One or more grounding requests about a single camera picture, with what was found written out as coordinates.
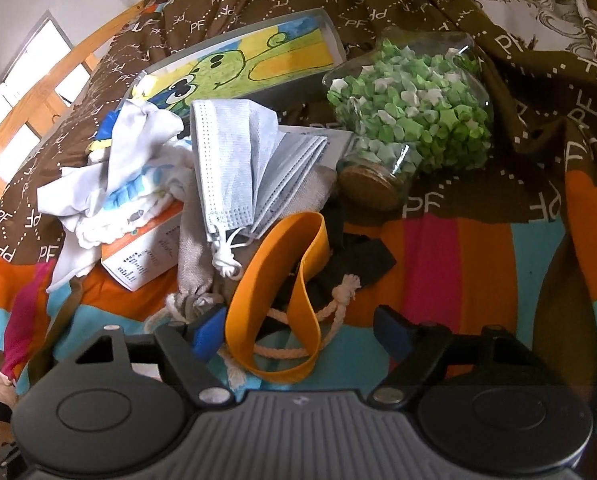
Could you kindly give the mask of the orange elastic band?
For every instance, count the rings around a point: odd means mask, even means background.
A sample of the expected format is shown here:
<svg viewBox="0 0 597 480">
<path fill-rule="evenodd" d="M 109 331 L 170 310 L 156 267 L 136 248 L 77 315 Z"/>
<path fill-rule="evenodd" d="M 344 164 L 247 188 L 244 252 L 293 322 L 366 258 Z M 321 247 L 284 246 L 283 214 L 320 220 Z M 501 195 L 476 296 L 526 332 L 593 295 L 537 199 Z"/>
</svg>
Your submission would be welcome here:
<svg viewBox="0 0 597 480">
<path fill-rule="evenodd" d="M 307 283 L 329 258 L 327 228 L 319 212 L 291 214 L 269 231 L 236 287 L 228 310 L 226 343 L 236 363 L 276 384 L 296 384 L 312 372 L 320 353 L 321 328 L 308 297 Z M 291 273 L 295 280 L 286 316 L 291 332 L 307 351 L 307 359 L 287 370 L 265 372 L 254 358 L 257 335 Z"/>
</svg>

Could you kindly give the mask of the orange white cardboard box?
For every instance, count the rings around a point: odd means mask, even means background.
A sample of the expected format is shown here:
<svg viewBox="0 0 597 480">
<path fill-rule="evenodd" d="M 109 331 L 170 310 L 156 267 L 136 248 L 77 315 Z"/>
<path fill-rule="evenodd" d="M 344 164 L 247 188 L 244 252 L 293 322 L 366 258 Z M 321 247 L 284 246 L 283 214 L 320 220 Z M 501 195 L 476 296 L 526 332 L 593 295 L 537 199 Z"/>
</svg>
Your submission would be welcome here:
<svg viewBox="0 0 597 480">
<path fill-rule="evenodd" d="M 184 204 L 175 200 L 159 216 L 101 248 L 101 264 L 131 292 L 178 264 L 180 220 Z"/>
</svg>

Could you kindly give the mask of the brown PF patterned blanket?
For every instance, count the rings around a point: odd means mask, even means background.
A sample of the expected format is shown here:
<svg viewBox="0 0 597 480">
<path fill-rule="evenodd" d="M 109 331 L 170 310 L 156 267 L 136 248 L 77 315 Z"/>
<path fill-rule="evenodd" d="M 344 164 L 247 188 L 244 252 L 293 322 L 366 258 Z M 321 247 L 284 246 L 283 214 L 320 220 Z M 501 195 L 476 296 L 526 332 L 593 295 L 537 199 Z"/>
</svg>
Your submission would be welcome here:
<svg viewBox="0 0 597 480">
<path fill-rule="evenodd" d="M 165 0 L 114 38 L 85 99 L 16 174 L 0 205 L 0 366 L 20 386 L 56 312 L 75 306 L 65 353 L 105 322 L 138 327 L 176 288 L 167 272 L 126 292 L 101 268 L 48 292 L 62 226 L 36 191 L 85 162 L 106 113 L 141 70 L 260 21 L 312 8 L 329 14 L 350 55 L 391 25 L 472 36 L 495 107 L 491 156 L 469 172 L 417 180 L 405 210 L 373 229 L 396 264 L 350 306 L 346 330 L 368 335 L 375 307 L 463 334 L 500 324 L 568 382 L 597 395 L 597 59 L 538 51 L 469 0 Z"/>
</svg>

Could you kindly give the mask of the white cloth pile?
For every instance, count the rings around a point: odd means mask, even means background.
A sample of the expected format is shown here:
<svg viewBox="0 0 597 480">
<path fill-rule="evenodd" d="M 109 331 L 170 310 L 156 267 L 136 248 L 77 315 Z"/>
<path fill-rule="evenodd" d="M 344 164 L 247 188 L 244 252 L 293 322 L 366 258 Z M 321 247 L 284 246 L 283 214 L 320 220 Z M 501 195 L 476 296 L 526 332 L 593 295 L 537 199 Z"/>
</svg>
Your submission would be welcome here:
<svg viewBox="0 0 597 480">
<path fill-rule="evenodd" d="M 58 218 L 65 232 L 48 292 L 86 276 L 103 246 L 186 197 L 191 144 L 178 139 L 183 132 L 184 122 L 170 110 L 128 100 L 111 132 L 94 139 L 93 164 L 64 167 L 59 179 L 38 188 L 38 210 Z"/>
</svg>

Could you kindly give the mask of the glass jar of paper stars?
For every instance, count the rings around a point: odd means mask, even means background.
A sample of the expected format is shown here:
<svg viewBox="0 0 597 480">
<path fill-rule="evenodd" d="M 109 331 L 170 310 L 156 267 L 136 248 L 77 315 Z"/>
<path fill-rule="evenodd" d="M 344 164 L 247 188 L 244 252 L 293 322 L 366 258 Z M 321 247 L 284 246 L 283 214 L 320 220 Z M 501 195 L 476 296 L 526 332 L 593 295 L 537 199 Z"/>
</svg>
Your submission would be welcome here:
<svg viewBox="0 0 597 480">
<path fill-rule="evenodd" d="M 337 121 L 353 133 L 337 163 L 354 202 L 391 211 L 423 172 L 484 167 L 493 119 L 475 42 L 465 32 L 385 29 L 375 48 L 323 78 Z"/>
</svg>

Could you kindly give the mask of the grey tray with frog picture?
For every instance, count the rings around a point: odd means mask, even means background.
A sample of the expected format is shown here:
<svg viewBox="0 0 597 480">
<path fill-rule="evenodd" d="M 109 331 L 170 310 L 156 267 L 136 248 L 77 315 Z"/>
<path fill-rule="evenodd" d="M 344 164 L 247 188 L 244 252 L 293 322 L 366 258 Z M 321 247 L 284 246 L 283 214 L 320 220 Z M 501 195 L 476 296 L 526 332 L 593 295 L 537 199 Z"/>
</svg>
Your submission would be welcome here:
<svg viewBox="0 0 597 480">
<path fill-rule="evenodd" d="M 285 14 L 224 32 L 181 50 L 132 81 L 127 99 L 182 118 L 195 99 L 274 98 L 292 84 L 315 84 L 346 60 L 334 23 L 322 9 Z"/>
</svg>

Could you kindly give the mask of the floral white bedsheet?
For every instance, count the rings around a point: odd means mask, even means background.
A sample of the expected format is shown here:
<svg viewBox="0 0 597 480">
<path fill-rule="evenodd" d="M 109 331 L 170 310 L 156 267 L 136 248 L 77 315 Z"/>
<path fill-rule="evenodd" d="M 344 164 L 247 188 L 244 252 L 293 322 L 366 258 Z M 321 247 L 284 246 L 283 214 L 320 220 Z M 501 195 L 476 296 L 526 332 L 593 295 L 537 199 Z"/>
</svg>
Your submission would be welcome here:
<svg viewBox="0 0 597 480">
<path fill-rule="evenodd" d="M 524 51 L 564 51 L 597 67 L 597 11 L 588 0 L 473 0 L 507 56 Z"/>
</svg>

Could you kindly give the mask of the grey drawstring pouch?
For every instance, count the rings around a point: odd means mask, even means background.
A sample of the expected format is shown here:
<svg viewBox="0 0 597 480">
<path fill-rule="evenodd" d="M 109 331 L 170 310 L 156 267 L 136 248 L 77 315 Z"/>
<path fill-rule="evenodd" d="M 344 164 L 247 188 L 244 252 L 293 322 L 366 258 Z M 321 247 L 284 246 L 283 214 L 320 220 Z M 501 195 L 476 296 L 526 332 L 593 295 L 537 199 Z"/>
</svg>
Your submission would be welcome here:
<svg viewBox="0 0 597 480">
<path fill-rule="evenodd" d="M 297 212 L 320 211 L 327 203 L 335 182 L 336 172 L 333 169 L 313 166 L 280 218 Z M 212 251 L 206 239 L 195 171 L 191 172 L 180 221 L 177 282 L 178 292 L 167 296 L 165 307 L 167 313 L 180 322 L 193 321 L 205 310 L 205 304 L 212 306 L 229 302 L 238 287 L 236 282 L 221 278 L 212 266 Z"/>
</svg>

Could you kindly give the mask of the wooden bed rail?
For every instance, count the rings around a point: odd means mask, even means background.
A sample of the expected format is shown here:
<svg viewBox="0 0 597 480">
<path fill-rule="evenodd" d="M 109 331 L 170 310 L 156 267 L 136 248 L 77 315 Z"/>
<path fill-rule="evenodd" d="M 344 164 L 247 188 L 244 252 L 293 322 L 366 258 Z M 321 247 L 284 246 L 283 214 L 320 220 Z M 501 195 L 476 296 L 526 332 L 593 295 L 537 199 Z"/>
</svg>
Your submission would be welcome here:
<svg viewBox="0 0 597 480">
<path fill-rule="evenodd" d="M 113 38 L 127 23 L 139 16 L 150 0 L 141 0 L 129 6 L 124 12 L 112 18 L 111 21 L 99 27 L 95 32 L 77 44 L 73 50 L 59 60 L 24 96 L 18 101 L 9 114 L 0 122 L 0 154 L 7 148 L 14 136 L 18 133 L 29 118 L 41 110 L 48 100 L 57 100 L 56 86 L 62 82 L 79 64 L 85 64 L 88 70 L 94 65 L 89 65 L 89 58 L 106 41 Z M 0 178 L 0 198 L 7 183 Z"/>
</svg>

